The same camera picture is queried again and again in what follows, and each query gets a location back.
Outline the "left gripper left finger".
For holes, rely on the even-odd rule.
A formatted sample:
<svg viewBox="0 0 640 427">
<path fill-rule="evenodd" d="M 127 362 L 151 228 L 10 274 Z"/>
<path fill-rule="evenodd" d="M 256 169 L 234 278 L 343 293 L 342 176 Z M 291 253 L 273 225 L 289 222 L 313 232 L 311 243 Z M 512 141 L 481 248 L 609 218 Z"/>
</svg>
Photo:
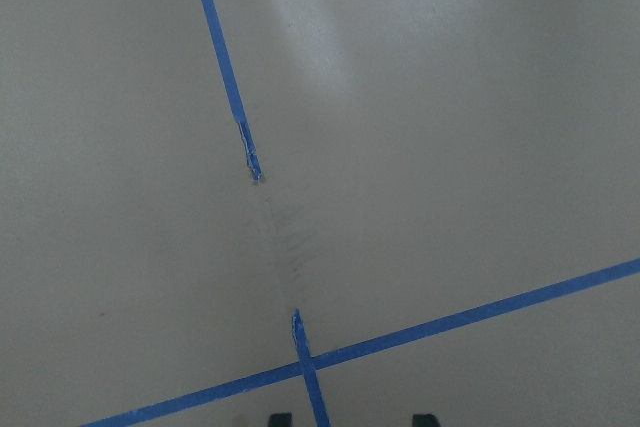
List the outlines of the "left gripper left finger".
<svg viewBox="0 0 640 427">
<path fill-rule="evenodd" d="M 277 412 L 269 416 L 268 427 L 292 427 L 291 412 Z"/>
</svg>

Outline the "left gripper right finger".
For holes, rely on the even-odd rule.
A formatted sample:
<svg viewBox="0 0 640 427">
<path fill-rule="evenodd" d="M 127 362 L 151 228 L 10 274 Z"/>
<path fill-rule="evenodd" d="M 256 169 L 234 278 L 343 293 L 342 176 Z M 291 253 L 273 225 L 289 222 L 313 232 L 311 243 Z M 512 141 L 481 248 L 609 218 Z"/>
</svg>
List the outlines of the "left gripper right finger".
<svg viewBox="0 0 640 427">
<path fill-rule="evenodd" d="M 432 413 L 417 413 L 412 415 L 412 427 L 436 427 L 436 416 Z"/>
</svg>

